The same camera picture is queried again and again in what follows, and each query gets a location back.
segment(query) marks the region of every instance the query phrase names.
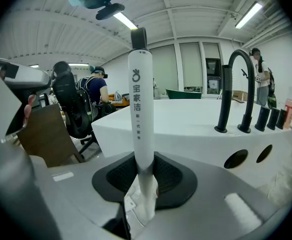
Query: window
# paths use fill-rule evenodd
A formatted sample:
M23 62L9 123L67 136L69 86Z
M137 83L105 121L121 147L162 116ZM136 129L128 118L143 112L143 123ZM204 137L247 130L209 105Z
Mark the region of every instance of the window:
M180 45L182 68L184 76L184 90L201 92L202 66L198 43L184 43Z
M220 74L220 59L207 58L206 59L207 77L221 77Z
M204 43L206 69L207 69L207 94L219 94L221 90L221 62L218 44Z
M151 50L153 77L159 88L159 94L166 94L166 89L178 90L178 74L175 47L164 46Z

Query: hole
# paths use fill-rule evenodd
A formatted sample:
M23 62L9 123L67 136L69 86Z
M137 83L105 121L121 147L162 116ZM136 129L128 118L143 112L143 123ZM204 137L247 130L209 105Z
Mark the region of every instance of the hole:
M248 151L246 149L239 150L226 160L224 167L226 169L233 169L238 167L246 160L247 156Z
M272 145L267 146L259 155L257 158L256 163L260 163L266 159L266 157L270 154L272 150Z

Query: black knob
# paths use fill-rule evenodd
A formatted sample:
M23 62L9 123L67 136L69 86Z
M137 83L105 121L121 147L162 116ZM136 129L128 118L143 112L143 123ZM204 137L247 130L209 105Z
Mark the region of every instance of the black knob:
M279 118L278 118L278 121L277 121L277 124L276 124L276 126L281 130L282 130L283 126L284 126L284 123L285 123L285 120L286 120L286 116L287 116L287 111L281 109L280 113L279 113Z
M257 120L257 123L255 124L255 128L257 130L259 130L261 132L263 132L265 130L265 126L266 126L266 123L268 120L269 112L270 112L269 108L267 108L265 106L260 107L258 120Z
M275 107L271 110L270 118L269 118L269 121L267 124L267 127L269 129L275 130L276 123L277 123L277 120L279 117L279 113L280 113L280 110L275 108Z

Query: ceiling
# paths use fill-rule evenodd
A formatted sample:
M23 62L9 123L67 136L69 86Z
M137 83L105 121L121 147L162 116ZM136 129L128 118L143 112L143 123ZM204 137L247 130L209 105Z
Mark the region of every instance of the ceiling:
M236 29L235 24L255 1L263 9L242 29ZM182 37L219 37L245 43L285 18L274 0L112 2L123 4L124 14L146 28L149 44ZM129 51L130 30L114 17L97 21L96 13L73 7L68 0L17 0L0 24L0 57L51 69L62 60L98 66ZM286 24L265 38L291 28Z

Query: woman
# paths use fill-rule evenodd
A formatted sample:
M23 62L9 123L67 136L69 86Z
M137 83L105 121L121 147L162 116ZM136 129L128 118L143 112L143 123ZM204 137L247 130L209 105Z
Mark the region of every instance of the woman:
M269 79L270 74L266 63L263 61L262 56L260 54L260 50L258 48L253 48L251 50L252 56L255 60L258 61L256 64L256 71L257 76L260 78L258 79L255 77L257 82L257 101L256 103L265 106L267 104L268 99L268 91L269 91Z
M48 96L49 105L58 104L57 99L54 97L54 92L51 90Z

